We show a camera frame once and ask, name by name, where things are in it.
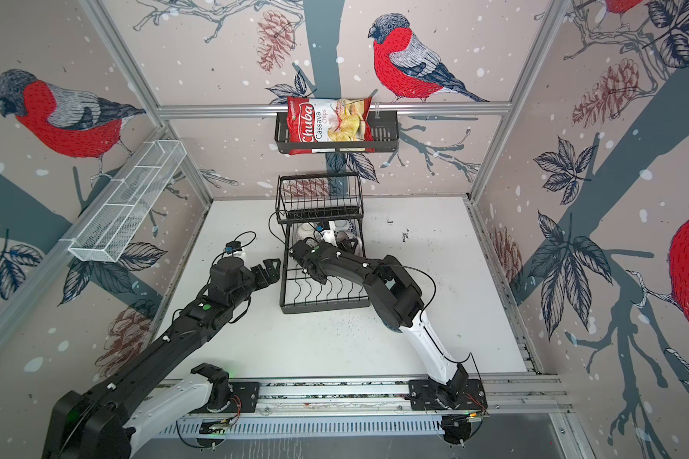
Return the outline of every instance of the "dish rack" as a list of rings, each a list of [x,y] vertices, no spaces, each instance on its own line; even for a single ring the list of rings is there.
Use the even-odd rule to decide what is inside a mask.
[[[135,154],[142,154],[138,164],[116,180],[120,182],[118,188],[69,247],[69,252],[83,262],[119,260],[186,157],[186,149],[178,140],[155,140],[146,142],[145,151]]]
[[[362,233],[364,214],[362,184],[356,173],[322,173],[278,177],[276,219],[286,236],[284,269],[281,274],[281,310],[284,314],[366,308],[365,289],[350,280],[330,276],[318,283],[289,256],[301,225],[319,225],[329,220],[348,222],[348,232],[358,238],[358,255],[365,255]]]

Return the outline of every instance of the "metal bar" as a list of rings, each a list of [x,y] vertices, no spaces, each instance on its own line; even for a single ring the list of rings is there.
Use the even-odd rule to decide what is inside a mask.
[[[133,59],[125,41],[120,37],[118,30],[110,19],[110,14],[102,5],[101,0],[77,1],[82,5],[90,22],[100,35],[102,42],[110,52],[110,56],[118,64],[119,71],[133,86],[135,95],[138,96],[140,104],[143,105],[148,117],[150,117],[156,127],[163,125],[163,120],[156,111],[158,106],[156,97],[151,92],[145,78],[143,78],[135,59]]]
[[[533,43],[533,48],[531,48],[531,52],[526,59],[526,65],[523,67],[521,76],[518,78],[518,83],[511,96],[513,109],[500,121],[495,136],[492,142],[490,142],[490,148],[488,148],[485,159],[480,166],[480,171],[477,177],[475,177],[475,183],[472,185],[472,191],[469,194],[473,203],[478,202],[485,192],[485,186],[487,186],[488,179],[495,169],[495,164],[500,158],[500,154],[503,152],[505,144],[508,142],[510,133],[518,121],[521,109],[526,99],[528,99],[528,94],[531,92],[533,82],[539,75],[539,71],[541,70],[544,60],[546,60],[546,56],[549,54],[551,44],[559,31],[561,21],[569,5],[570,0],[553,0],[544,15],[544,22],[541,25],[539,33],[536,35],[536,41]]]
[[[146,141],[161,138],[167,128],[156,129]],[[125,177],[140,162],[142,155],[133,155],[120,168],[116,177]],[[71,240],[82,232],[84,226],[97,214],[100,207],[109,199],[112,193],[122,183],[121,180],[112,180],[100,194],[92,201],[84,212],[77,218],[74,225],[64,233],[64,236],[46,254],[41,264],[35,267],[27,280],[16,292],[0,307],[0,349],[8,342],[12,334],[23,324],[23,320],[38,306],[57,278],[57,273],[63,270],[72,260],[73,255],[68,251]]]
[[[379,104],[380,110],[397,110],[398,115],[507,115],[510,102],[428,102]],[[165,105],[158,107],[163,120],[193,118],[275,117],[287,105]]]
[[[533,344],[533,341],[528,334],[528,329],[523,321],[523,316],[521,316],[518,311],[518,304],[516,303],[516,299],[513,297],[513,291],[508,284],[508,280],[505,278],[503,267],[500,266],[500,262],[498,261],[495,247],[493,246],[488,235],[487,228],[485,227],[485,220],[483,220],[480,210],[476,205],[470,204],[465,200],[464,206],[467,208],[467,214],[469,215],[470,220],[472,220],[472,226],[475,228],[475,234],[478,237],[480,247],[485,255],[487,267],[490,270],[490,275],[495,283],[497,294],[500,297],[500,301],[503,303],[505,315],[508,317],[508,322],[511,324],[513,335],[516,337],[516,341],[519,344],[526,346],[528,357],[531,362],[533,362],[533,370],[538,373],[543,373],[544,365],[541,362],[541,358],[536,350],[536,346]]]

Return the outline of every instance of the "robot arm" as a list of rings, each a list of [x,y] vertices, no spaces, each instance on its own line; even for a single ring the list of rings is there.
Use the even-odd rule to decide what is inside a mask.
[[[436,383],[429,391],[435,396],[431,399],[443,409],[464,406],[467,371],[441,344],[424,311],[421,289],[395,257],[365,259],[313,239],[294,244],[291,257],[317,282],[326,283],[333,275],[362,285],[377,315],[391,329],[402,331],[423,360]]]
[[[209,284],[160,338],[91,390],[70,391],[55,404],[42,457],[128,458],[169,420],[208,401],[208,410],[223,409],[229,402],[229,375],[208,363],[147,406],[140,405],[184,358],[230,322],[235,307],[278,281],[281,260],[265,260],[264,265],[248,270],[240,258],[228,256],[212,266]]]

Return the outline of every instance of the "snow dot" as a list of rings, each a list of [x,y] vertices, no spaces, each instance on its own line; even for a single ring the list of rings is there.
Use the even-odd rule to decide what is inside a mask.
[[[643,430],[641,427],[636,427],[635,428],[635,436],[638,438],[645,440],[645,441],[651,441],[651,436],[646,433],[645,430]]]
[[[23,371],[28,373],[37,372],[38,369],[41,368],[41,365],[43,365],[43,357],[36,357],[26,363],[26,366],[23,367]]]

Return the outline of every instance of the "bird feet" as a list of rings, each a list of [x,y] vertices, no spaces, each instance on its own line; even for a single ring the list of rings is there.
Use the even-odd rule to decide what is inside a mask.
[[[95,187],[95,182],[96,182],[96,180],[99,179],[100,177],[107,177],[108,179],[112,179],[112,176],[111,176],[110,174],[105,174],[104,172],[100,172],[99,174],[93,175],[93,176],[90,177],[90,186],[91,186],[92,188]]]

